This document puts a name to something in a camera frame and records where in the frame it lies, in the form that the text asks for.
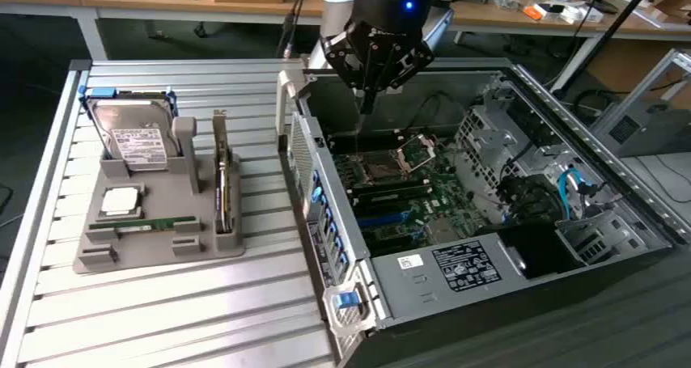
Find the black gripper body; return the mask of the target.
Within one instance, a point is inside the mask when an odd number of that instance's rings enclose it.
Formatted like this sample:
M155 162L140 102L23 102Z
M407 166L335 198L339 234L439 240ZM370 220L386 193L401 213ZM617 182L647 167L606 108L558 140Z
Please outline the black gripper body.
M349 23L369 23L373 26L371 41L423 40L422 28L433 1L354 0Z

